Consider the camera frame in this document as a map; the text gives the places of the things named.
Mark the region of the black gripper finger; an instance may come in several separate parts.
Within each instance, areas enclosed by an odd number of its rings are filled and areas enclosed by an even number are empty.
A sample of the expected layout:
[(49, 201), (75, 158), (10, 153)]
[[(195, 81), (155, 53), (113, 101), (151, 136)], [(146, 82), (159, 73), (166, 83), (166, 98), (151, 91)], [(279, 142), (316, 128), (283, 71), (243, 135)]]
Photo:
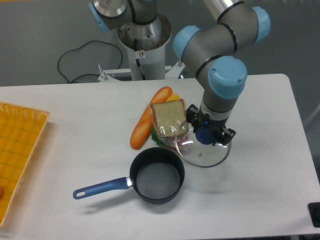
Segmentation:
[(221, 128), (213, 132), (213, 146), (216, 144), (221, 144), (226, 146), (229, 142), (232, 141), (233, 137), (236, 135), (236, 131), (231, 128)]
[(191, 104), (186, 110), (186, 121), (193, 127), (193, 132), (195, 133), (200, 126), (198, 119), (199, 109)]

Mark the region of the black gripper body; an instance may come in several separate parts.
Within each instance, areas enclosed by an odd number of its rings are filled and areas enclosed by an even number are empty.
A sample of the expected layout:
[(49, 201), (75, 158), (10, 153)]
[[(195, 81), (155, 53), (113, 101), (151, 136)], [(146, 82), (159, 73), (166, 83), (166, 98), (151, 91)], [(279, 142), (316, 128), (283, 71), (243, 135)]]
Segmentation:
[(223, 120), (213, 120), (211, 116), (201, 110), (197, 114), (198, 128), (196, 129), (197, 140), (223, 140), (223, 129), (228, 117)]

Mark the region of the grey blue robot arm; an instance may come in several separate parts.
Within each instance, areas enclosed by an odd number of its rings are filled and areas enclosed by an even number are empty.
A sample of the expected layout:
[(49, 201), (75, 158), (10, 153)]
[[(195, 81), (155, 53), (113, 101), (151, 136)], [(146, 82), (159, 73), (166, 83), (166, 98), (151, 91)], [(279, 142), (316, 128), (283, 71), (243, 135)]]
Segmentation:
[(235, 131), (226, 122), (248, 75), (232, 54), (265, 38), (271, 21), (264, 9), (242, 0), (207, 0), (205, 5), (216, 25), (206, 31), (189, 25), (176, 36), (154, 0), (93, 0), (88, 7), (103, 32), (117, 30), (133, 80), (165, 77), (165, 46), (172, 40), (176, 56), (204, 90), (200, 107), (187, 110), (187, 121), (200, 143), (227, 145)]

